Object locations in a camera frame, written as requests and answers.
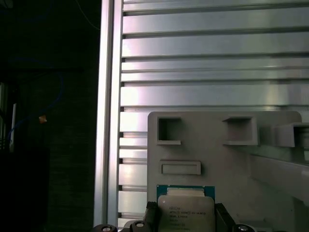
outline metal surface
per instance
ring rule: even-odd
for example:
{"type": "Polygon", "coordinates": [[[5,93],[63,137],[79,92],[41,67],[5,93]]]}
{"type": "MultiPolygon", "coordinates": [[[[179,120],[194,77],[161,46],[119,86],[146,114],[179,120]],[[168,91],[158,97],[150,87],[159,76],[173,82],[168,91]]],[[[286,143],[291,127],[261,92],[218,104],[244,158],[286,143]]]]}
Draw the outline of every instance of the metal surface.
{"type": "Polygon", "coordinates": [[[164,72],[184,70],[277,70],[308,69],[309,58],[222,58],[222,59],[164,59],[155,61],[123,62],[123,72],[164,72]]]}
{"type": "Polygon", "coordinates": [[[108,223],[144,213],[151,111],[297,110],[309,121],[308,0],[114,3],[108,223]]]}
{"type": "Polygon", "coordinates": [[[181,31],[182,33],[185,31],[192,33],[203,31],[205,33],[213,30],[231,33],[233,30],[288,30],[291,27],[309,26],[309,15],[306,14],[308,9],[293,8],[125,16],[123,33],[162,33],[174,31],[181,31]]]}
{"type": "Polygon", "coordinates": [[[309,185],[309,178],[306,176],[309,172],[308,165],[258,156],[250,156],[249,164],[254,179],[283,190],[305,203],[309,201],[309,196],[306,195],[309,185]]]}
{"type": "Polygon", "coordinates": [[[147,186],[147,165],[120,164],[119,184],[129,186],[147,186]]]}
{"type": "Polygon", "coordinates": [[[98,119],[96,143],[96,172],[94,195],[94,226],[107,222],[107,138],[109,127],[109,83],[112,44],[112,0],[102,1],[100,61],[98,82],[98,119]]]}
{"type": "Polygon", "coordinates": [[[120,147],[123,147],[123,148],[124,147],[131,147],[131,146],[146,148],[147,147],[147,139],[146,138],[120,138],[119,145],[120,145],[120,147]]]}
{"type": "Polygon", "coordinates": [[[267,81],[309,80],[309,70],[182,71],[123,73],[121,81],[267,81]]]}
{"type": "Polygon", "coordinates": [[[119,213],[145,213],[147,205],[146,192],[119,191],[119,213]]]}
{"type": "Polygon", "coordinates": [[[122,87],[121,105],[309,105],[309,84],[122,87]]]}
{"type": "Polygon", "coordinates": [[[307,0],[124,0],[124,10],[126,12],[134,11],[154,11],[154,10],[188,10],[188,9],[203,9],[212,10],[213,8],[229,8],[232,10],[235,7],[281,7],[281,6],[295,6],[299,4],[308,3],[307,0]]]}
{"type": "Polygon", "coordinates": [[[147,150],[146,149],[120,149],[119,158],[135,158],[135,159],[146,159],[147,150]]]}
{"type": "Polygon", "coordinates": [[[118,219],[118,163],[119,163],[119,119],[120,119],[120,54],[122,31],[121,0],[114,1],[113,9],[113,52],[112,52],[112,94],[111,94],[111,120],[110,120],[110,152],[108,175],[108,224],[116,225],[118,219]]]}
{"type": "Polygon", "coordinates": [[[230,56],[309,52],[309,32],[124,39],[122,56],[230,56]]]}

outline horizontal metal slat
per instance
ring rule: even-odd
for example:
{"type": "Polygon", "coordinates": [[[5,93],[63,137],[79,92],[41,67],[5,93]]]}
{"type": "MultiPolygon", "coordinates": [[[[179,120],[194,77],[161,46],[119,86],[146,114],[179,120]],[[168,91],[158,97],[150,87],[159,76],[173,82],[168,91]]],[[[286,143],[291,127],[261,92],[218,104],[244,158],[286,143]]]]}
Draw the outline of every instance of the horizontal metal slat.
{"type": "Polygon", "coordinates": [[[122,57],[305,53],[308,41],[309,32],[124,39],[122,57]]]}
{"type": "Polygon", "coordinates": [[[309,70],[252,70],[199,72],[136,72],[123,73],[121,81],[223,81],[309,79],[309,70]]]}
{"type": "Polygon", "coordinates": [[[146,192],[119,191],[118,212],[119,213],[145,213],[147,205],[146,192]]]}
{"type": "Polygon", "coordinates": [[[121,230],[127,222],[132,221],[132,220],[137,220],[137,219],[118,218],[118,229],[121,230]]]}
{"type": "Polygon", "coordinates": [[[124,147],[147,148],[147,139],[146,138],[120,138],[119,146],[121,148],[124,148],[124,147]]]}
{"type": "Polygon", "coordinates": [[[147,165],[120,164],[119,184],[124,186],[147,186],[147,165]]]}
{"type": "Polygon", "coordinates": [[[308,105],[309,85],[122,87],[121,106],[308,105]]]}
{"type": "Polygon", "coordinates": [[[149,1],[149,0],[124,0],[124,11],[148,11],[166,9],[190,9],[190,8],[214,8],[214,7],[238,7],[238,6],[258,6],[258,5],[280,5],[306,3],[307,0],[178,0],[178,1],[149,1]]]}
{"type": "Polygon", "coordinates": [[[121,159],[146,159],[147,150],[146,149],[120,149],[119,158],[121,159]]]}
{"type": "Polygon", "coordinates": [[[309,68],[309,58],[175,59],[123,62],[123,72],[309,68]]]}
{"type": "Polygon", "coordinates": [[[175,31],[265,30],[293,27],[309,27],[308,7],[125,16],[123,20],[124,34],[175,31]]]}
{"type": "Polygon", "coordinates": [[[138,125],[140,128],[145,128],[147,126],[147,122],[145,124],[145,122],[141,119],[147,117],[149,114],[148,112],[138,112],[136,114],[132,113],[129,116],[131,118],[128,116],[123,117],[125,114],[125,112],[120,113],[120,132],[136,131],[137,128],[132,125],[138,125]]]}

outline aluminum panel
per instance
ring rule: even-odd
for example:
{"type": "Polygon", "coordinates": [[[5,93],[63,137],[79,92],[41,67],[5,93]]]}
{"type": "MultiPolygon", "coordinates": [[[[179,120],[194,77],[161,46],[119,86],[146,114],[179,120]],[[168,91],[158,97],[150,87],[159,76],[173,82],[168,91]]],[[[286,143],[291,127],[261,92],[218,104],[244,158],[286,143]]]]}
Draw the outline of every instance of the aluminum panel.
{"type": "Polygon", "coordinates": [[[110,136],[109,136],[109,168],[108,168],[108,213],[107,223],[118,222],[118,166],[119,166],[119,120],[120,120],[120,69],[122,49],[122,0],[113,1],[113,41],[112,41],[112,83],[110,101],[110,136]]]}
{"type": "Polygon", "coordinates": [[[121,89],[122,106],[308,105],[309,85],[141,86],[121,89]]]}
{"type": "Polygon", "coordinates": [[[309,32],[124,39],[122,56],[239,55],[309,52],[309,32]]]}
{"type": "Polygon", "coordinates": [[[147,205],[146,192],[119,191],[118,212],[119,213],[145,213],[147,205]]]}
{"type": "Polygon", "coordinates": [[[145,115],[148,115],[148,112],[144,113],[131,113],[128,116],[126,116],[126,112],[120,113],[120,131],[121,132],[130,132],[130,131],[136,131],[135,127],[132,127],[132,125],[139,125],[139,127],[144,128],[145,125],[142,124],[142,121],[140,120],[140,117],[145,117],[145,115]]]}
{"type": "Polygon", "coordinates": [[[308,10],[309,8],[303,7],[293,9],[125,16],[123,33],[205,32],[209,30],[265,30],[309,27],[308,10]]]}
{"type": "Polygon", "coordinates": [[[131,218],[119,218],[118,219],[118,229],[121,230],[125,224],[129,221],[132,221],[132,220],[136,220],[136,219],[131,219],[131,218]]]}
{"type": "Polygon", "coordinates": [[[119,184],[124,186],[147,186],[147,165],[120,164],[119,184]]]}
{"type": "Polygon", "coordinates": [[[246,6],[255,6],[255,7],[271,7],[273,5],[280,6],[286,5],[288,3],[297,4],[297,3],[307,3],[307,0],[124,0],[124,11],[149,11],[149,10],[180,10],[180,9],[190,9],[190,8],[218,8],[218,7],[246,7],[246,6]]]}
{"type": "Polygon", "coordinates": [[[112,1],[105,0],[101,6],[100,25],[100,61],[98,79],[98,111],[97,111],[97,140],[96,140],[96,172],[94,191],[93,226],[107,222],[107,175],[108,175],[108,123],[112,55],[112,1]]]}
{"type": "Polygon", "coordinates": [[[123,73],[121,81],[223,81],[309,79],[309,70],[252,70],[123,73]]]}
{"type": "Polygon", "coordinates": [[[121,148],[125,148],[125,147],[146,148],[147,139],[146,138],[120,138],[119,145],[121,148]]]}
{"type": "Polygon", "coordinates": [[[121,159],[146,159],[147,150],[146,149],[120,149],[119,158],[121,159]]]}
{"type": "Polygon", "coordinates": [[[141,62],[123,62],[123,72],[155,72],[183,70],[247,70],[247,69],[301,69],[309,68],[309,58],[224,58],[174,59],[141,62]]]}

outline wire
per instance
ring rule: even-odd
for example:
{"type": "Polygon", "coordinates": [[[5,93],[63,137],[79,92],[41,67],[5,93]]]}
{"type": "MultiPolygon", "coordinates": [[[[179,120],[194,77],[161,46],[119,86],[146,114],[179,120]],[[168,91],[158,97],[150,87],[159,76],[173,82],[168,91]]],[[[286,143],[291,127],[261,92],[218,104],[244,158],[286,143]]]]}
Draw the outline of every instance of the wire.
{"type": "Polygon", "coordinates": [[[100,30],[100,28],[97,28],[95,25],[92,24],[92,22],[90,22],[90,20],[88,19],[88,17],[86,16],[86,14],[83,12],[78,0],[75,0],[76,1],[76,4],[78,5],[78,8],[80,9],[80,11],[82,12],[83,16],[85,17],[85,19],[87,20],[87,22],[92,26],[94,27],[95,29],[97,30],[100,30]]]}
{"type": "Polygon", "coordinates": [[[6,7],[6,8],[9,8],[9,7],[8,7],[8,4],[6,4],[6,0],[3,0],[3,2],[4,2],[5,7],[6,7]]]}
{"type": "MultiPolygon", "coordinates": [[[[52,68],[52,66],[46,62],[42,62],[42,61],[38,61],[38,60],[35,60],[35,59],[29,59],[29,58],[16,58],[14,59],[14,61],[30,61],[30,62],[36,62],[36,63],[39,63],[39,64],[42,64],[42,65],[47,65],[49,66],[49,68],[52,68]]],[[[63,93],[63,76],[60,72],[57,72],[57,75],[59,76],[59,79],[60,79],[60,92],[57,96],[57,98],[50,104],[48,105],[47,107],[45,107],[44,109],[41,109],[29,116],[27,116],[26,118],[18,121],[15,126],[10,130],[10,132],[8,133],[8,136],[7,136],[7,140],[10,140],[11,139],[11,134],[12,132],[17,129],[20,125],[22,125],[24,122],[32,119],[33,117],[36,117],[37,115],[41,115],[43,114],[44,112],[46,112],[47,110],[51,109],[54,107],[54,105],[60,101],[61,97],[62,97],[62,93],[63,93]]]]}

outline metal frame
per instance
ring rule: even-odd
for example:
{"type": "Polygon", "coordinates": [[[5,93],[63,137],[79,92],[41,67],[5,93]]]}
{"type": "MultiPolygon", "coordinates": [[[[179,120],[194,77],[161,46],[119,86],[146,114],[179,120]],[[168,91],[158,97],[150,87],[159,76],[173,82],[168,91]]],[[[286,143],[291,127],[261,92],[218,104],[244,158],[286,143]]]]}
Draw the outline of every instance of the metal frame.
{"type": "Polygon", "coordinates": [[[113,52],[112,52],[112,95],[111,133],[108,175],[107,222],[117,225],[118,220],[118,168],[119,168],[119,124],[120,124],[120,70],[122,53],[123,1],[114,1],[113,52]]]}
{"type": "Polygon", "coordinates": [[[112,10],[113,0],[103,0],[98,80],[94,226],[107,222],[108,141],[112,70],[112,10]]]}

